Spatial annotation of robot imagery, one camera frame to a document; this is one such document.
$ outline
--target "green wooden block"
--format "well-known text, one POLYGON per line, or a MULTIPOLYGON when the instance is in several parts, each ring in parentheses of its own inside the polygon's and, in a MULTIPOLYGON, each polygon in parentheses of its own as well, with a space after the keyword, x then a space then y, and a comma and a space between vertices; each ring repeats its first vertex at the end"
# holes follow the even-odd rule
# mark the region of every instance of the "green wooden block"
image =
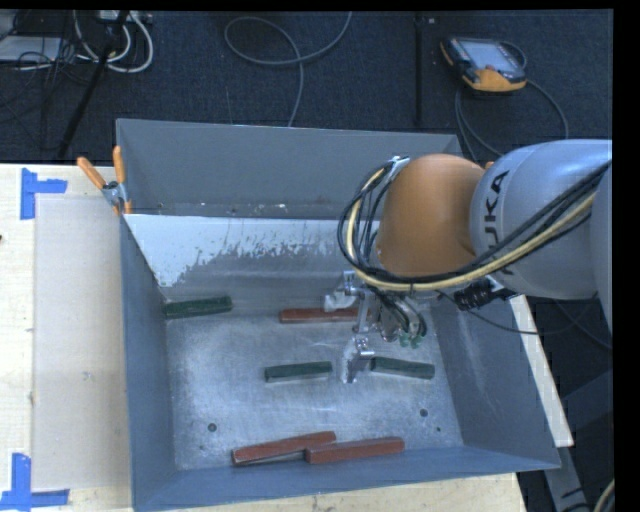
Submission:
POLYGON ((378 356, 371 360, 371 371, 416 379, 432 379, 436 368, 430 363, 416 363, 414 361, 378 356))
POLYGON ((232 308, 231 297, 224 296, 184 302, 167 302, 162 306, 162 312, 165 318, 175 319, 225 313, 231 311, 232 308))
POLYGON ((331 361, 315 361, 312 363, 284 364, 270 366, 264 370, 267 382, 281 382, 288 380, 316 379, 326 377, 333 371, 331 361))

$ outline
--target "bin floor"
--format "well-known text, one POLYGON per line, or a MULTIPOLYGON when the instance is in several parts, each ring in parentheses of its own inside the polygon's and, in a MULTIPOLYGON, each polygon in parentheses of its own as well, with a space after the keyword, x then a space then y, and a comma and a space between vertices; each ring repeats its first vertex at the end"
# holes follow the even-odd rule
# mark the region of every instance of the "bin floor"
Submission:
MULTIPOLYGON (((428 310, 425 312, 429 322, 428 310)), ((231 464, 231 450, 333 430, 338 441, 400 436, 406 449, 462 445, 436 334, 417 349, 370 336, 376 355, 435 365, 430 380, 360 372, 346 383, 352 323, 281 324, 221 314, 167 322, 176 465, 231 464), (330 361, 328 377, 267 383, 264 369, 330 361)))

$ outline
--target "power cord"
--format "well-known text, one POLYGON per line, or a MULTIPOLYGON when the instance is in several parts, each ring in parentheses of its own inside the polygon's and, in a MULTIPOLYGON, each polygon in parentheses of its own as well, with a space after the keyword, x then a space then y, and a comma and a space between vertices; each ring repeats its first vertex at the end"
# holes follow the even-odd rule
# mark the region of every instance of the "power cord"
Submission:
MULTIPOLYGON (((78 54, 77 58, 82 60, 87 60, 97 64, 100 60, 100 56, 95 51, 93 51, 91 46, 87 43, 86 39, 84 38, 82 30, 80 28, 80 23, 78 20, 76 9, 73 9, 72 13, 73 13, 73 24, 74 24, 76 36, 79 40, 80 45, 82 46, 84 51, 87 53, 87 55, 78 54)), ((140 73, 142 71, 145 71, 147 68, 149 68, 149 66, 151 66, 153 62, 153 57, 154 57, 153 40, 151 38, 151 34, 149 33, 149 30, 147 29, 147 27, 144 26, 144 23, 142 23, 142 21, 140 20, 140 16, 137 13, 130 12, 127 19, 130 21, 133 21, 136 24, 136 27, 138 28, 138 30, 144 36, 144 40, 147 46, 147 57, 145 61, 139 66, 126 67, 126 66, 120 66, 120 65, 114 64, 115 62, 122 61, 125 57, 127 57, 132 48, 131 33, 129 32, 129 29, 126 26, 123 26, 122 33, 124 34, 125 41, 126 41, 125 47, 119 53, 117 53, 116 55, 110 56, 107 59, 106 67, 111 71, 116 71, 118 73, 140 73)))
POLYGON ((313 59, 316 59, 322 55, 324 55, 325 53, 327 53, 329 50, 331 50, 336 44, 338 44, 338 42, 342 39, 342 37, 344 36, 344 33, 347 31, 347 28, 349 27, 349 24, 351 22, 351 17, 353 16, 353 12, 349 11, 349 13, 347 14, 347 19, 344 23, 344 26, 342 27, 342 30, 340 31, 340 33, 336 36, 336 38, 331 41, 327 46, 325 46, 324 48, 321 48, 318 51, 315 51, 313 53, 310 53, 309 55, 304 55, 301 56, 300 55, 300 51, 298 50, 298 47, 296 46, 296 43, 293 41, 293 39, 291 38, 291 36, 289 36, 289 34, 287 34, 287 32, 281 28, 280 26, 276 25, 275 23, 266 20, 264 18, 260 18, 260 17, 256 17, 256 16, 241 16, 239 18, 236 18, 234 20, 231 20, 229 23, 227 23, 227 25, 224 28, 224 40, 227 43, 227 45, 229 46, 229 48, 239 57, 252 62, 254 64, 259 64, 261 66, 274 66, 274 67, 285 67, 285 66, 298 66, 298 70, 299 70, 299 76, 300 76, 300 80, 299 80, 299 86, 298 86, 298 93, 296 95, 296 101, 293 107, 293 111, 291 113, 291 116, 289 117, 289 121, 287 122, 287 126, 291 127, 293 125, 293 122, 295 120, 296 114, 298 112, 298 107, 300 106, 300 101, 302 99, 302 91, 304 89, 304 64, 312 61, 313 59), (291 47, 293 48, 293 51, 296 54, 296 58, 295 59, 287 59, 287 60, 263 60, 263 59, 256 59, 254 57, 251 57, 249 55, 246 55, 244 53, 242 53, 240 50, 238 50, 233 43, 231 42, 231 39, 229 38, 229 29, 237 24, 237 23, 244 23, 244 22, 248 22, 248 21, 253 21, 253 22, 258 22, 258 23, 264 23, 266 25, 268 25, 269 27, 277 30, 278 32, 280 32, 280 34, 282 34, 282 36, 287 40, 287 42, 291 45, 291 47))

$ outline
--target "blue tape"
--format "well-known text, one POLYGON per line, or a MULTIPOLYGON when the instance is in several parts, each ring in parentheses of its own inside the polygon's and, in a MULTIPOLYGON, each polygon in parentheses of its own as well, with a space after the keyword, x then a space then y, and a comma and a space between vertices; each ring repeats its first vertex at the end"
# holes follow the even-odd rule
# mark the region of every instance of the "blue tape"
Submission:
POLYGON ((21 453, 12 455, 11 490, 0 496, 0 510, 30 512, 32 507, 66 505, 69 489, 31 492, 31 458, 21 453))
POLYGON ((36 194, 62 194, 66 190, 67 182, 65 180, 38 181, 37 173, 23 167, 20 219, 33 219, 36 216, 36 194))

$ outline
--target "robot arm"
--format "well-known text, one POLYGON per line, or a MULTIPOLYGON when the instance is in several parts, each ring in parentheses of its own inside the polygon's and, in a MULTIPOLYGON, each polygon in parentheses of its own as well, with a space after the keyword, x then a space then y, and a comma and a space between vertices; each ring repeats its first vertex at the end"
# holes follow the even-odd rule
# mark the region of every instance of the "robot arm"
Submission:
POLYGON ((611 141, 528 146, 486 170, 453 155, 396 157, 347 206, 338 238, 378 299, 370 318, 381 332, 385 310, 401 318, 417 295, 444 290, 461 309, 520 293, 597 294, 612 330, 611 141))

